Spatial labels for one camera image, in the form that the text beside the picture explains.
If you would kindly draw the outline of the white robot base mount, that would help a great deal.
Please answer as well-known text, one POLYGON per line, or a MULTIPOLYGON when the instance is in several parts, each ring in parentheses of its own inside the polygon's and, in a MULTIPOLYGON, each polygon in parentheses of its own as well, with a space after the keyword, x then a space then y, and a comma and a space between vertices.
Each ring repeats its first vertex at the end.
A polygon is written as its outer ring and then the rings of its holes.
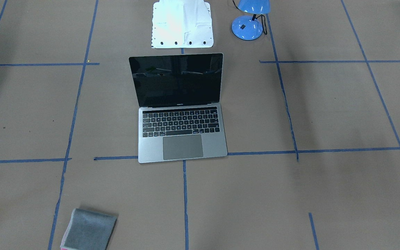
POLYGON ((203 0, 159 0, 152 7, 151 47, 211 48, 211 6, 203 0))

